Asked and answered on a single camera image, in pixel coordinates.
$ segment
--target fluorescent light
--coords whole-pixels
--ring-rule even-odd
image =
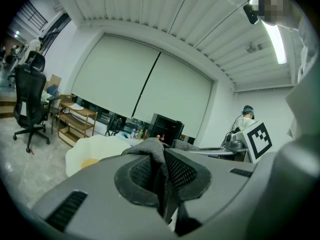
[[[266,24],[263,20],[261,20],[266,31],[268,32],[271,42],[273,44],[273,48],[276,54],[276,58],[278,60],[278,64],[287,63],[286,52],[284,47],[284,42],[282,41],[282,37],[277,25],[270,26]]]

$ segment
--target table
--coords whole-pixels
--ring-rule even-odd
[[[89,109],[83,108],[82,110],[72,109],[70,106],[75,104],[72,101],[61,102],[59,107],[59,124],[58,124],[58,136],[65,143],[70,146],[74,146],[81,138],[89,137],[86,135],[88,129],[92,128],[92,136],[95,132],[95,126],[97,121],[97,112],[92,112]],[[61,113],[61,108],[65,107],[65,112]],[[89,123],[88,118],[94,116],[94,122]],[[60,120],[67,123],[67,126],[60,128]]]

